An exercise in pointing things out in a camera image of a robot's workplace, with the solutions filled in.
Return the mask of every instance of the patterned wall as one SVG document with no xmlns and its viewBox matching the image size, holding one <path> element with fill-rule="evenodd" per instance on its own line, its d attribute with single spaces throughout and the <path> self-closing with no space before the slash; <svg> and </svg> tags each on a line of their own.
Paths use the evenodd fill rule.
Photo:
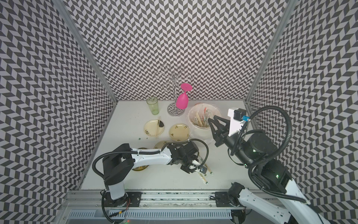
<svg viewBox="0 0 358 224">
<path fill-rule="evenodd" d="M 285 0 L 64 0 L 120 100 L 173 99 L 167 63 L 184 66 L 191 99 L 245 98 Z"/>
<path fill-rule="evenodd" d="M 0 29 L 0 223 L 49 223 L 113 102 L 49 0 L 2 1 Z"/>
<path fill-rule="evenodd" d="M 328 219 L 358 223 L 358 4 L 302 0 L 296 6 L 251 106 L 285 108 L 293 137 L 281 160 Z M 280 143 L 283 120 L 258 117 Z"/>
</svg>

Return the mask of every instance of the wire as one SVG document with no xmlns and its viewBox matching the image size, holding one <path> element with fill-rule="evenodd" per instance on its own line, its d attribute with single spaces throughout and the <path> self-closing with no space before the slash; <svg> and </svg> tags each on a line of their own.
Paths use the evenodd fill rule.
<svg viewBox="0 0 358 224">
<path fill-rule="evenodd" d="M 190 172 L 197 169 L 197 167 L 195 167 L 195 166 L 194 166 L 193 169 L 190 169 L 190 166 L 194 166 L 194 164 L 188 164 L 188 165 L 187 165 L 187 169 L 188 169 Z"/>
<path fill-rule="evenodd" d="M 231 203 L 227 200 L 227 201 L 224 201 L 224 200 L 222 200 L 221 198 L 219 198 L 219 197 L 214 197 L 214 196 L 209 196 L 209 199 L 210 200 L 214 200 L 214 201 L 219 201 L 219 202 L 221 202 L 222 204 L 230 204 L 231 205 Z"/>
<path fill-rule="evenodd" d="M 116 213 L 113 213 L 112 215 L 109 215 L 109 217 L 111 218 L 111 217 L 114 217 L 114 216 L 120 215 L 120 214 L 124 213 L 125 211 L 127 211 L 128 206 L 129 206 L 129 205 L 130 205 L 130 203 L 131 203 L 131 198 L 130 198 L 130 197 L 128 197 L 128 199 L 129 199 L 129 202 L 126 200 L 126 205 L 127 205 L 126 209 L 124 209 L 124 210 L 122 210 L 122 211 L 119 211 L 119 212 L 116 212 Z"/>
<path fill-rule="evenodd" d="M 244 213 L 245 213 L 245 218 L 244 218 L 244 221 L 243 221 L 242 223 L 244 223 L 245 220 L 246 220 L 246 216 L 247 216 L 247 215 L 246 215 L 246 209 L 245 209 Z"/>
<path fill-rule="evenodd" d="M 246 212 L 246 209 L 245 209 L 245 212 Z M 246 215 L 249 215 L 251 212 L 252 212 L 252 209 Z"/>
<path fill-rule="evenodd" d="M 283 193 L 280 193 L 280 192 L 275 192 L 275 191 L 270 191 L 270 190 L 266 190 L 263 186 L 261 186 L 261 184 L 259 182 L 257 182 L 253 175 L 252 175 L 252 169 L 257 166 L 258 164 L 260 163 L 263 163 L 263 162 L 267 162 L 267 161 L 270 161 L 274 158 L 276 158 L 277 156 L 280 155 L 281 152 L 283 152 L 283 150 L 287 147 L 288 143 L 290 142 L 290 139 L 291 139 L 291 136 L 292 136 L 292 124 L 291 124 L 291 119 L 290 119 L 290 116 L 287 114 L 287 112 L 280 108 L 280 107 L 277 107 L 277 106 L 264 106 L 260 109 L 258 109 L 257 111 L 255 111 L 251 116 L 250 116 L 250 119 L 253 119 L 257 114 L 259 114 L 260 112 L 262 111 L 265 111 L 265 110 L 277 110 L 278 112 L 280 112 L 283 117 L 285 118 L 285 123 L 286 123 L 286 133 L 285 133 L 285 139 L 283 140 L 281 146 L 274 152 L 272 153 L 271 155 L 267 156 L 267 157 L 264 157 L 262 159 L 259 159 L 259 160 L 256 160 L 254 161 L 252 164 L 250 164 L 248 166 L 248 176 L 250 178 L 250 180 L 260 189 L 262 190 L 263 192 L 269 194 L 269 195 L 272 195 L 272 196 L 275 196 L 275 197 L 279 197 L 279 198 L 284 198 L 284 199 L 288 199 L 288 200 L 295 200 L 295 201 L 300 201 L 302 203 L 306 203 L 306 199 L 304 198 L 301 198 L 301 197 L 296 197 L 296 196 L 292 196 L 292 195 L 286 195 L 286 194 L 283 194 Z"/>
<path fill-rule="evenodd" d="M 321 220 L 321 223 L 323 223 L 323 220 L 321 219 L 321 216 L 319 215 L 319 212 L 317 211 L 317 209 L 313 206 L 313 205 L 308 205 L 308 207 L 310 207 L 315 213 L 317 213 L 318 218 Z"/>
<path fill-rule="evenodd" d="M 105 209 L 105 196 L 106 196 L 106 189 L 103 190 L 103 194 L 102 194 L 102 201 L 101 201 L 101 205 L 102 205 L 102 212 L 103 214 L 105 215 L 106 219 L 113 223 L 113 224 L 120 224 L 119 222 L 116 222 L 116 221 L 113 221 L 108 215 L 107 215 L 107 212 L 106 212 L 106 209 Z"/>
<path fill-rule="evenodd" d="M 192 138 L 192 139 L 190 139 L 190 140 L 188 140 L 188 141 L 186 141 L 186 142 L 172 142 L 172 143 L 169 142 L 169 143 L 166 143 L 166 144 L 163 145 L 163 147 L 161 148 L 161 151 L 163 151 L 168 145 L 171 145 L 171 144 L 173 144 L 173 145 L 187 144 L 187 143 L 189 143 L 189 142 L 191 142 L 191 141 L 201 142 L 201 143 L 203 143 L 204 146 L 206 147 L 206 156 L 205 156 L 205 159 L 203 160 L 203 162 L 202 162 L 200 165 L 197 166 L 197 168 L 200 168 L 200 167 L 202 167 L 202 166 L 205 164 L 205 162 L 206 162 L 206 160 L 208 159 L 208 156 L 209 156 L 209 147 L 208 147 L 208 145 L 207 145 L 204 141 L 202 141 L 202 140 L 200 140 L 200 139 Z"/>
<path fill-rule="evenodd" d="M 246 132 L 245 132 L 245 134 L 243 134 L 243 136 L 241 137 L 241 141 L 240 141 L 240 143 L 239 143 L 239 145 L 238 145 L 238 148 L 240 147 L 241 143 L 244 141 L 245 136 L 247 135 L 248 125 L 250 124 L 250 121 L 247 123 Z"/>
<path fill-rule="evenodd" d="M 240 141 L 241 136 L 242 136 L 242 134 L 244 133 L 244 131 L 245 131 L 247 125 L 248 125 L 248 122 L 246 121 L 246 122 L 244 123 L 244 125 L 241 127 L 240 132 L 239 132 L 239 134 L 238 134 L 238 136 L 237 136 L 237 139 L 235 140 L 234 146 L 232 147 L 232 150 L 231 150 L 231 153 L 230 153 L 231 156 L 233 156 L 233 155 L 235 154 L 235 152 L 238 150 L 238 148 L 239 148 L 239 146 L 240 146 L 240 145 L 239 145 L 239 141 Z"/>
<path fill-rule="evenodd" d="M 229 153 L 229 150 L 230 150 L 230 149 L 228 148 L 228 149 L 227 149 L 227 154 L 228 154 L 229 158 L 231 159 L 231 161 L 234 162 L 236 165 L 243 166 L 244 164 L 242 164 L 242 163 L 237 163 L 237 162 L 235 162 L 235 161 L 231 158 L 230 153 Z"/>
<path fill-rule="evenodd" d="M 141 155 L 155 155 L 155 154 L 158 154 L 160 153 L 161 151 L 154 151 L 154 152 L 143 152 L 143 151 L 140 151 L 140 152 L 137 152 L 137 151 L 113 151 L 113 152 L 107 152 L 105 154 L 102 154 L 100 156 L 98 156 L 92 163 L 92 169 L 93 171 L 99 175 L 101 178 L 104 178 L 104 175 L 103 173 L 101 173 L 99 170 L 97 170 L 96 168 L 96 164 L 97 162 L 102 159 L 103 157 L 106 157 L 106 156 L 109 156 L 109 155 L 113 155 L 113 154 L 120 154 L 120 153 L 126 153 L 126 154 L 141 154 Z"/>
<path fill-rule="evenodd" d="M 120 154 L 120 153 L 126 153 L 126 154 L 141 154 L 141 155 L 155 155 L 155 154 L 161 153 L 167 145 L 170 145 L 170 144 L 177 144 L 177 145 L 178 145 L 178 144 L 187 144 L 187 143 L 189 143 L 189 142 L 191 142 L 191 141 L 201 142 L 201 143 L 203 143 L 204 146 L 206 147 L 207 153 L 206 153 L 205 159 L 203 160 L 203 162 L 202 162 L 199 166 L 197 166 L 197 168 L 200 168 L 200 167 L 202 167 L 202 166 L 205 164 L 206 160 L 208 159 L 208 156 L 209 156 L 209 147 L 208 147 L 208 145 L 207 145 L 204 141 L 202 141 L 202 140 L 200 140 L 200 139 L 193 138 L 193 139 L 190 139 L 190 140 L 188 140 L 188 141 L 186 141 L 186 142 L 181 142 L 181 143 L 177 143 L 177 142 L 174 142 L 174 143 L 166 143 L 166 144 L 161 148 L 161 150 L 154 151 L 154 152 L 144 152 L 144 151 L 140 151 L 140 152 L 137 152 L 137 151 L 113 151 L 113 152 L 107 152 L 107 153 L 105 153 L 105 154 L 102 154 L 102 155 L 98 156 L 98 157 L 93 161 L 93 163 L 92 163 L 92 170 L 93 170 L 97 175 L 99 175 L 101 178 L 104 178 L 104 174 L 101 173 L 101 172 L 100 172 L 99 170 L 97 170 L 97 168 L 96 168 L 97 162 L 98 162 L 100 159 L 102 159 L 103 157 L 106 157 L 106 156 L 109 156 L 109 155 L 113 155 L 113 154 Z"/>
<path fill-rule="evenodd" d="M 129 207 L 130 204 L 131 204 L 131 198 L 129 198 L 129 202 L 127 203 L 127 207 L 126 207 L 126 210 L 125 210 L 126 213 L 124 214 L 124 219 L 126 219 L 128 207 Z"/>
</svg>

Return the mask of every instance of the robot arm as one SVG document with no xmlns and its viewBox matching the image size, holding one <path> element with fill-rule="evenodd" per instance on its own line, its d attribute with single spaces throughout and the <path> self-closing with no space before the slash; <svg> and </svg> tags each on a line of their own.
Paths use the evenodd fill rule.
<svg viewBox="0 0 358 224">
<path fill-rule="evenodd" d="M 265 159 L 281 148 L 278 149 L 262 130 L 246 131 L 245 134 L 252 135 L 247 141 L 244 140 L 242 133 L 247 128 L 247 122 L 250 121 L 246 111 L 232 108 L 229 109 L 228 116 L 231 120 L 218 116 L 209 119 L 215 145 L 218 147 L 225 144 L 231 150 L 232 156 L 235 155 L 249 170 L 253 169 L 250 179 L 254 180 L 256 186 L 264 192 L 276 196 L 286 209 L 256 196 L 236 182 L 227 193 L 230 203 L 234 206 L 242 205 L 251 208 L 276 224 L 334 223 L 323 218 L 309 206 L 310 201 L 300 191 L 288 169 L 274 159 L 276 156 L 273 156 L 273 159 Z"/>
<path fill-rule="evenodd" d="M 105 183 L 107 192 L 112 200 L 118 200 L 125 196 L 123 180 L 131 169 L 146 165 L 174 165 L 181 164 L 181 170 L 186 173 L 206 173 L 207 168 L 198 162 L 198 147 L 193 141 L 202 142 L 208 152 L 208 146 L 201 140 L 191 139 L 185 143 L 167 143 L 162 149 L 135 149 L 129 144 L 122 144 L 113 152 L 103 154 L 95 159 L 92 169 L 100 175 Z M 103 174 L 96 169 L 96 163 L 103 158 Z"/>
</svg>

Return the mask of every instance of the black mounting plate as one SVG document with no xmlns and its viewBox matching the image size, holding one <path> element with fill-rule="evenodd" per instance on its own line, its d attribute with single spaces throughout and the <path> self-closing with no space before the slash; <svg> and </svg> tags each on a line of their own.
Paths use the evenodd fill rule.
<svg viewBox="0 0 358 224">
<path fill-rule="evenodd" d="M 216 207 L 235 207 L 230 204 L 229 198 L 227 196 L 227 191 L 216 191 L 215 192 L 215 202 Z"/>
<path fill-rule="evenodd" d="M 244 223 L 246 219 L 246 210 L 231 210 L 231 217 L 230 219 L 235 224 Z"/>
<path fill-rule="evenodd" d="M 129 207 L 139 207 L 140 199 L 142 198 L 142 192 L 136 191 L 136 192 L 126 192 L 128 194 L 128 197 L 130 198 L 130 204 Z M 110 192 L 106 192 L 105 197 L 105 207 L 118 207 L 120 205 L 117 205 L 118 203 L 113 201 L 111 199 Z"/>
</svg>

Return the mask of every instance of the plate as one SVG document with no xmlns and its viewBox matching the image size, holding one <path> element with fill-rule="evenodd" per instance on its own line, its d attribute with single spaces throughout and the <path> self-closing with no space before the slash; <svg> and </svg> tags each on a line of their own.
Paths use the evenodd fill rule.
<svg viewBox="0 0 358 224">
<path fill-rule="evenodd" d="M 145 168 L 147 168 L 149 165 L 145 165 L 145 166 L 138 166 L 138 167 L 136 167 L 136 168 L 134 168 L 134 169 L 132 169 L 132 170 L 134 170 L 134 171 L 142 171 L 142 170 L 144 170 Z"/>
<path fill-rule="evenodd" d="M 144 133 L 150 137 L 155 137 L 155 129 L 156 126 L 158 125 L 158 119 L 154 119 L 154 120 L 150 120 L 147 123 L 145 123 L 144 125 Z M 162 125 L 162 127 L 158 126 L 157 129 L 157 136 L 159 136 L 161 133 L 163 133 L 164 131 L 164 124 Z"/>
<path fill-rule="evenodd" d="M 183 142 L 189 138 L 189 127 L 186 124 L 174 124 L 169 130 L 169 136 L 176 142 Z"/>
<path fill-rule="evenodd" d="M 160 141 L 157 144 L 155 144 L 154 148 L 161 149 L 168 142 L 172 142 L 172 140 Z"/>
</svg>

